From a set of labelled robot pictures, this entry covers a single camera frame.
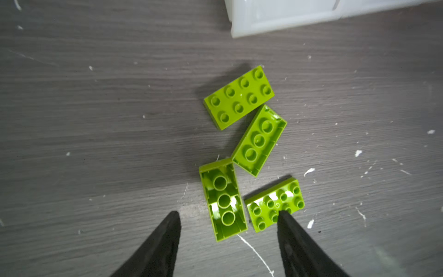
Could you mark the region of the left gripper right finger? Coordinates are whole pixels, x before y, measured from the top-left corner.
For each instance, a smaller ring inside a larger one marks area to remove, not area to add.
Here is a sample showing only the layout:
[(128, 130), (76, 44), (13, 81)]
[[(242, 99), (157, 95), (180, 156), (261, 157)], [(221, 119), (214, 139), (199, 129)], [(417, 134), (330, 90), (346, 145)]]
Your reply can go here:
[(347, 277), (287, 212), (278, 217), (278, 242), (287, 277)]

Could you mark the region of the green lego brick bottom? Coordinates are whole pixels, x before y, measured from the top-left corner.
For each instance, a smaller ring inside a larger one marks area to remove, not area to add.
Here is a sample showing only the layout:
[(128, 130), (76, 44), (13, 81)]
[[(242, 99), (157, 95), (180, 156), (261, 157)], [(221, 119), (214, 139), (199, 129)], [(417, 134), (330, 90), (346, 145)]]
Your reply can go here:
[(305, 207), (301, 187), (294, 177), (248, 197), (245, 204), (257, 233), (276, 224), (280, 211), (293, 214)]

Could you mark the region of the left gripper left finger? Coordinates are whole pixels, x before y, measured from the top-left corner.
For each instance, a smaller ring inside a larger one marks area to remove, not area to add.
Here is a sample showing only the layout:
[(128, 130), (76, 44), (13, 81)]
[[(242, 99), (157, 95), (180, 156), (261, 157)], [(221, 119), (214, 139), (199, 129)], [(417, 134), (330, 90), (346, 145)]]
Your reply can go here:
[(113, 277), (171, 277), (181, 236), (178, 211), (170, 212)]

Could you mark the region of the green lego brick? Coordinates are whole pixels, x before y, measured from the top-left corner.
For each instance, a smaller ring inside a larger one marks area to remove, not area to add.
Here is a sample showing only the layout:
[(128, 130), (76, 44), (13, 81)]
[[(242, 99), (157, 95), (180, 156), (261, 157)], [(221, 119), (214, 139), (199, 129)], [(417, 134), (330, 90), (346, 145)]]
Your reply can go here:
[(305, 207), (301, 187), (294, 177), (248, 197), (245, 204), (257, 233), (276, 224), (280, 211), (293, 214)]
[(216, 241), (247, 231), (233, 161), (227, 158), (200, 166), (199, 175)]
[(262, 105), (236, 146), (232, 161), (257, 177), (286, 126), (286, 120)]
[(225, 130), (274, 97), (262, 66), (257, 66), (204, 99), (219, 130)]

